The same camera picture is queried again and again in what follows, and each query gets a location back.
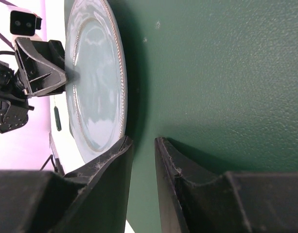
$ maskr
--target cable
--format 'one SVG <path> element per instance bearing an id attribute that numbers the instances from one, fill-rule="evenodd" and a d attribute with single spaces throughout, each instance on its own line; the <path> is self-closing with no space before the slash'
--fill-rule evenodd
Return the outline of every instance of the cable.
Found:
<path id="1" fill-rule="evenodd" d="M 45 161 L 45 163 L 43 164 L 43 166 L 41 167 L 40 171 L 42 171 L 44 169 L 44 167 L 47 165 L 47 163 L 51 160 L 54 171 L 58 172 L 58 168 L 55 165 L 55 162 L 53 161 L 53 155 L 51 154 L 48 159 Z"/>
<path id="2" fill-rule="evenodd" d="M 0 55 L 12 55 L 12 56 L 14 56 L 15 55 L 15 52 L 12 52 L 12 51 L 0 51 Z M 8 68 L 7 66 L 3 65 L 2 63 L 0 63 L 0 66 L 6 68 L 6 70 L 10 70 L 10 68 Z"/>
<path id="3" fill-rule="evenodd" d="M 15 6 L 14 4 L 12 4 L 11 2 L 6 1 L 6 0 L 0 0 L 0 3 L 3 3 L 5 5 L 9 5 L 9 6 Z"/>
<path id="4" fill-rule="evenodd" d="M 1 33 L 0 33 L 0 39 L 1 39 L 6 45 L 8 45 L 12 50 L 15 50 L 14 47 L 13 47 L 13 45 L 12 45 L 12 43 L 11 43 L 8 39 L 6 39 L 6 37 L 3 36 Z"/>

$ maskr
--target camera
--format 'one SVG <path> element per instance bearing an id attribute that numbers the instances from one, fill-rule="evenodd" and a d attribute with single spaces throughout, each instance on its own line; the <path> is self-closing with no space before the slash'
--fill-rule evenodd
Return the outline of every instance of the camera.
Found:
<path id="1" fill-rule="evenodd" d="M 34 36 L 41 29 L 42 18 L 27 9 L 8 6 L 10 11 L 10 33 L 21 36 Z"/>

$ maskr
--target plate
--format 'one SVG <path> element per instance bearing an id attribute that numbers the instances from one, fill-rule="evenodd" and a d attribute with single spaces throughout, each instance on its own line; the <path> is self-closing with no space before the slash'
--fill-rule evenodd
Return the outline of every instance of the plate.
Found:
<path id="1" fill-rule="evenodd" d="M 67 26 L 70 128 L 85 163 L 125 133 L 127 77 L 119 29 L 104 0 L 76 0 Z"/>

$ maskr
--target white wall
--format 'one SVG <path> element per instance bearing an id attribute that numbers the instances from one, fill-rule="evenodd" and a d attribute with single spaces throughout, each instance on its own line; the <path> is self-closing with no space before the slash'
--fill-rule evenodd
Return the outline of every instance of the white wall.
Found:
<path id="1" fill-rule="evenodd" d="M 10 0 L 18 7 L 29 9 L 43 18 L 42 30 L 39 36 L 46 40 L 45 0 Z M 11 39 L 9 25 L 6 25 L 8 15 L 3 12 L 4 5 L 0 3 L 0 32 Z M 0 50 L 11 50 L 0 40 Z M 2 55 L 0 59 L 9 63 L 12 69 L 17 69 L 15 58 Z M 49 131 L 50 111 L 49 98 L 32 98 L 29 104 L 35 107 L 29 111 L 29 121 L 21 129 L 0 134 L 0 169 L 40 169 L 50 155 Z"/>

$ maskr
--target textured green surface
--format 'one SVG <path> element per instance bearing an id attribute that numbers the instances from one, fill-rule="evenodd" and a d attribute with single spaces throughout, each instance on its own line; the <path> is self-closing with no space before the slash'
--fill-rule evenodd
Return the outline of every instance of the textured green surface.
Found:
<path id="1" fill-rule="evenodd" d="M 129 79 L 135 232 L 160 232 L 155 137 L 216 173 L 298 170 L 298 0 L 109 2 Z"/>

